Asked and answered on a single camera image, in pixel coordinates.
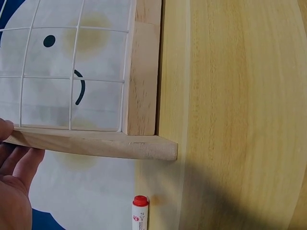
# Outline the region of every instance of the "red marker cap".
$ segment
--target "red marker cap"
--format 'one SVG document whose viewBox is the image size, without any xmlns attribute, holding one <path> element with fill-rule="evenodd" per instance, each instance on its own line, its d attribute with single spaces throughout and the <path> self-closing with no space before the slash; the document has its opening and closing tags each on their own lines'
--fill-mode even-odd
<svg viewBox="0 0 307 230">
<path fill-rule="evenodd" d="M 135 196 L 132 203 L 133 205 L 138 206 L 138 207 L 145 207 L 149 204 L 149 202 L 147 201 L 147 197 L 143 195 Z"/>
</svg>

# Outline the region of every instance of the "white wire grid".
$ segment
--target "white wire grid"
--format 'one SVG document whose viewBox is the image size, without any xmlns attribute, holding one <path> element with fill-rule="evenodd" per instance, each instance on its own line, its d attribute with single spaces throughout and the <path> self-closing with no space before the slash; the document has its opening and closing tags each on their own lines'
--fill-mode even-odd
<svg viewBox="0 0 307 230">
<path fill-rule="evenodd" d="M 34 26 L 34 21 L 35 21 L 35 18 L 36 18 L 36 14 L 37 14 L 40 2 L 41 2 L 41 0 L 38 0 L 38 3 L 36 5 L 30 27 L 0 29 L 0 32 L 11 31 L 11 30 L 25 30 L 25 29 L 29 30 L 28 38 L 27 38 L 27 42 L 26 42 L 26 47 L 25 47 L 25 52 L 24 52 L 24 61 L 23 61 L 23 68 L 22 68 L 21 76 L 9 76 L 9 75 L 0 76 L 0 78 L 20 78 L 21 79 L 20 98 L 19 98 L 19 127 L 23 126 L 23 124 L 22 124 L 22 104 L 23 104 L 23 90 L 24 90 L 24 79 L 25 79 L 25 77 L 29 78 L 29 79 L 65 79 L 65 77 L 61 77 L 61 76 L 35 77 L 35 76 L 25 75 L 25 64 L 26 64 L 26 59 L 27 59 L 28 48 L 29 48 L 32 30 L 33 29 L 77 29 L 75 42 L 74 42 L 72 67 L 71 67 L 71 77 L 70 77 L 71 85 L 70 85 L 69 127 L 68 127 L 68 130 L 73 130 L 73 128 L 72 128 L 73 82 L 74 82 L 74 80 L 81 80 L 80 78 L 74 76 L 79 31 L 80 31 L 80 29 L 91 29 L 91 30 L 105 30 L 105 31 L 126 33 L 126 41 L 125 41 L 125 50 L 126 51 L 125 51 L 125 58 L 124 58 L 124 70 L 123 70 L 122 80 L 104 80 L 104 79 L 98 80 L 98 79 L 91 79 L 91 78 L 83 79 L 85 81 L 115 82 L 115 83 L 120 83 L 122 85 L 121 86 L 121 96 L 120 96 L 121 97 L 121 100 L 120 100 L 120 116 L 119 116 L 119 121 L 118 121 L 118 130 L 117 130 L 117 132 L 121 132 L 122 131 L 122 120 L 123 120 L 123 107 L 124 107 L 124 83 L 125 83 L 124 79 L 125 79 L 125 73 L 126 73 L 125 68 L 126 68 L 127 55 L 129 54 L 129 52 L 127 52 L 127 50 L 128 50 L 127 46 L 129 45 L 127 41 L 128 41 L 128 37 L 130 35 L 129 31 L 131 31 L 130 30 L 131 20 L 132 20 L 132 17 L 131 17 L 132 14 L 131 13 L 133 12 L 134 1 L 133 0 L 130 1 L 130 12 L 129 12 L 129 20 L 128 20 L 127 30 L 118 30 L 118 29 L 104 28 L 104 27 L 81 26 L 80 25 L 81 24 L 81 18 L 82 18 L 83 9 L 84 9 L 84 5 L 85 5 L 86 0 L 82 1 L 77 26 L 46 26 L 46 27 L 44 27 L 44 26 Z M 2 13 L 4 11 L 6 3 L 7 3 L 7 0 L 4 0 L 3 6 L 2 6 L 1 11 L 0 11 L 0 18 L 2 16 Z"/>
</svg>

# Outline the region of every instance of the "black dot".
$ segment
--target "black dot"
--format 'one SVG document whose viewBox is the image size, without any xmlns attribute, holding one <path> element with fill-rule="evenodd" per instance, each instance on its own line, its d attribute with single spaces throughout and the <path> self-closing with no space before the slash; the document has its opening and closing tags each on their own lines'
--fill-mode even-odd
<svg viewBox="0 0 307 230">
<path fill-rule="evenodd" d="M 52 47 L 56 42 L 56 37 L 53 35 L 48 35 L 44 39 L 44 46 L 45 47 Z"/>
</svg>

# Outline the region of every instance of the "light wooden surface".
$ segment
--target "light wooden surface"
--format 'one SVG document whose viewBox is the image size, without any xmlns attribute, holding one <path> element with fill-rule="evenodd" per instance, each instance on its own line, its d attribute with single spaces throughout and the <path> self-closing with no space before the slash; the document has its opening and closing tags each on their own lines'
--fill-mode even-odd
<svg viewBox="0 0 307 230">
<path fill-rule="evenodd" d="M 174 161 L 177 144 L 158 136 L 16 127 L 6 142 L 80 155 Z"/>
<path fill-rule="evenodd" d="M 123 132 L 154 135 L 162 0 L 136 0 Z"/>
<path fill-rule="evenodd" d="M 307 229 L 307 2 L 165 0 L 149 230 Z"/>
</svg>

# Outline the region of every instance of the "black curved line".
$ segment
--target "black curved line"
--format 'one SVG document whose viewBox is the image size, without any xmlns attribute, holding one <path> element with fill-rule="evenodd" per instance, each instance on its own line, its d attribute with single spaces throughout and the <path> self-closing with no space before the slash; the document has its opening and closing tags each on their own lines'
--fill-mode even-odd
<svg viewBox="0 0 307 230">
<path fill-rule="evenodd" d="M 82 74 L 79 73 L 77 70 L 74 71 L 74 73 L 77 75 L 77 77 L 79 78 L 83 78 Z M 76 101 L 76 105 L 79 105 L 83 96 L 84 96 L 84 93 L 85 93 L 85 80 L 81 80 L 81 92 L 80 92 L 80 95 Z"/>
</svg>

